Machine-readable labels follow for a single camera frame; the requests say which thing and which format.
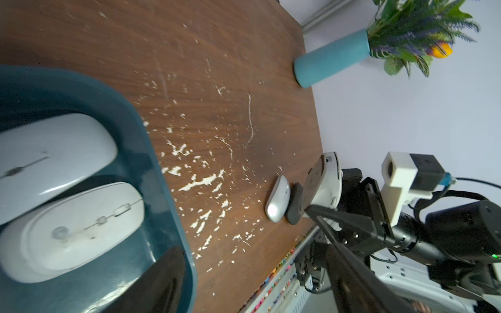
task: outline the wooden table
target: wooden table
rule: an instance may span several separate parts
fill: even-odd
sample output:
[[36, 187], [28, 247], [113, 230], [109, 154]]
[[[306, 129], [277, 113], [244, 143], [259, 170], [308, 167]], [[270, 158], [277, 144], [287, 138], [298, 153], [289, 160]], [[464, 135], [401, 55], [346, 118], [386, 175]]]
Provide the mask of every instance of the wooden table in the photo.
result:
[[4, 64], [93, 76], [142, 116], [194, 252], [194, 312], [236, 312], [313, 225], [275, 224], [278, 174], [322, 147], [292, 62], [299, 24], [275, 0], [21, 0], [0, 13]]

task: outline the white computer mouse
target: white computer mouse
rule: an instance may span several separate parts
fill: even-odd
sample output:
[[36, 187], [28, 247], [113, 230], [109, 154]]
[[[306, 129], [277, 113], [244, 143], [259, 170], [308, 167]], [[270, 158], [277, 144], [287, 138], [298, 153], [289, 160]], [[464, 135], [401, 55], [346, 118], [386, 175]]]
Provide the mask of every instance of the white computer mouse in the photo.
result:
[[291, 199], [291, 187], [284, 175], [280, 175], [266, 202], [265, 212], [270, 221], [278, 223], [287, 211]]
[[84, 114], [65, 114], [0, 133], [0, 224], [52, 199], [110, 164], [117, 146]]
[[0, 234], [0, 263], [13, 280], [45, 281], [83, 266], [135, 232], [144, 203], [118, 182], [45, 204]]

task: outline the white wall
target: white wall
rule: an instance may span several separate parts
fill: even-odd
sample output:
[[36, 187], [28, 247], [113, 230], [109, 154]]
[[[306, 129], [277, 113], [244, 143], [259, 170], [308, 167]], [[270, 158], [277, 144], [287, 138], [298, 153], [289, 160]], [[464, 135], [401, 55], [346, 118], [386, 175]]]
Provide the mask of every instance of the white wall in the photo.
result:
[[[354, 0], [305, 36], [307, 51], [366, 28], [375, 6]], [[383, 184], [388, 151], [434, 154], [453, 176], [501, 184], [501, 1], [467, 1], [462, 10], [482, 30], [478, 43], [458, 41], [447, 59], [435, 59], [425, 78], [417, 67], [388, 76], [383, 61], [368, 58], [313, 86], [324, 151], [343, 168], [358, 167]], [[501, 190], [462, 182], [501, 205]], [[459, 205], [444, 199], [436, 208]]]

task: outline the white paint splatter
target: white paint splatter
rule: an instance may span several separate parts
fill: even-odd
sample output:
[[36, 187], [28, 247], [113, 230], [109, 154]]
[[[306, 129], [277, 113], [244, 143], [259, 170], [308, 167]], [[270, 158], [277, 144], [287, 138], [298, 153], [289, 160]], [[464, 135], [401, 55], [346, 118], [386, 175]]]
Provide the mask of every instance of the white paint splatter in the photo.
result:
[[209, 215], [212, 213], [212, 210], [209, 210], [206, 214], [202, 215], [200, 217], [200, 219], [204, 219], [204, 220], [208, 220], [209, 219]]
[[251, 134], [250, 134], [250, 138], [247, 141], [247, 145], [245, 146], [245, 148], [247, 148], [247, 146], [251, 142], [252, 138], [254, 137], [254, 127], [252, 127], [252, 120], [251, 120], [251, 95], [249, 95], [249, 94], [247, 94], [247, 95], [249, 96], [249, 125], [250, 125]]
[[196, 233], [200, 234], [200, 232], [203, 230], [204, 227], [205, 227], [205, 221], [200, 223], [200, 227], [196, 230]]
[[207, 246], [209, 245], [210, 240], [212, 239], [212, 235], [209, 235], [209, 237], [205, 240], [205, 244], [202, 247], [202, 250], [207, 249]]
[[168, 173], [176, 176], [181, 176], [181, 173], [179, 172], [180, 169], [180, 166], [174, 166]]
[[201, 181], [194, 181], [192, 183], [188, 183], [185, 186], [179, 188], [178, 191], [188, 191], [195, 186], [201, 186], [201, 185], [208, 186], [211, 185], [215, 179], [216, 179], [216, 174], [212, 174], [209, 177], [203, 178]]
[[199, 221], [199, 219], [197, 218], [196, 221], [194, 223], [192, 223], [189, 227], [195, 229], [198, 226], [198, 221]]
[[167, 144], [168, 144], [169, 146], [171, 146], [171, 147], [172, 147], [172, 155], [177, 156], [179, 153], [181, 153], [182, 155], [186, 156], [186, 155], [189, 155], [189, 154], [190, 154], [190, 152], [189, 152], [188, 150], [187, 150], [186, 152], [183, 152], [183, 150], [186, 148], [186, 144], [185, 144], [185, 143], [183, 143], [183, 144], [181, 145], [181, 147], [179, 147], [179, 150], [177, 150], [177, 149], [176, 149], [176, 146], [174, 146], [174, 145], [170, 142], [170, 140], [165, 139], [165, 141], [167, 142]]
[[212, 192], [218, 192], [219, 190], [221, 190], [221, 186], [222, 186], [222, 183], [217, 184], [217, 186], [212, 190]]
[[217, 175], [218, 178], [221, 178], [222, 180], [224, 180], [224, 177], [222, 176], [223, 174], [225, 173], [225, 170], [222, 169], [219, 171], [219, 174]]

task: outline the green leaf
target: green leaf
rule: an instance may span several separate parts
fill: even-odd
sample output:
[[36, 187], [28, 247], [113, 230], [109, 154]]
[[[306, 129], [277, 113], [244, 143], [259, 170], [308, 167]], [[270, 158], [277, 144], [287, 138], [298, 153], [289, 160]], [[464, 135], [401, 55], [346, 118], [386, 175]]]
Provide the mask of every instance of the green leaf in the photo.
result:
[[410, 78], [410, 66], [411, 66], [411, 64], [410, 64], [410, 62], [408, 62], [406, 60], [404, 60], [403, 62], [404, 62], [405, 70], [407, 71], [407, 76]]
[[428, 66], [428, 63], [426, 62], [424, 57], [422, 56], [417, 57], [417, 67], [419, 67], [419, 69], [421, 70], [421, 72], [425, 77], [430, 76], [430, 67]]
[[397, 12], [397, 3], [398, 0], [386, 0], [381, 19], [387, 20], [392, 17]]
[[384, 61], [384, 71], [388, 75], [397, 75], [404, 66], [404, 62], [399, 58], [388, 58]]
[[429, 36], [430, 38], [436, 39], [437, 41], [443, 41], [446, 43], [450, 43], [452, 41], [452, 38], [447, 34], [439, 33], [439, 34], [430, 34]]
[[426, 64], [428, 64], [428, 66], [431, 65], [431, 61], [433, 61], [433, 58], [431, 56], [422, 56], [422, 58], [424, 59]]
[[456, 0], [451, 2], [448, 6], [445, 7], [445, 11], [447, 12], [447, 16], [454, 19], [465, 20], [470, 19], [473, 16], [468, 13], [461, 12], [459, 7], [464, 3], [465, 0]]
[[417, 62], [416, 56], [414, 54], [403, 49], [398, 49], [398, 54], [396, 55], [396, 57], [409, 62]]

